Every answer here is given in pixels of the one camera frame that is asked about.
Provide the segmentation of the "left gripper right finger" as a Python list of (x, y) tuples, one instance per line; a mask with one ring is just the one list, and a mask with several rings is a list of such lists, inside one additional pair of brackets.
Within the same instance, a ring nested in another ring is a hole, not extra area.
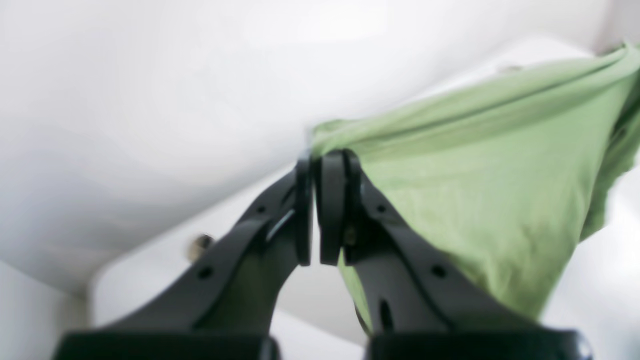
[(320, 262), (359, 278), (372, 337), (366, 360), (591, 360), (575, 330), (547, 328), (471, 283), (416, 233), (350, 150), (313, 160)]

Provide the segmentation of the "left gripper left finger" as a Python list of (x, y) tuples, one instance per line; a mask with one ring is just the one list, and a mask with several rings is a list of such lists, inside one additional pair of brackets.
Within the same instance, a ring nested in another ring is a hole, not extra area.
[(70, 332), (55, 360), (280, 360), (282, 286), (311, 262), (310, 155), (270, 185), (178, 280), (110, 325)]

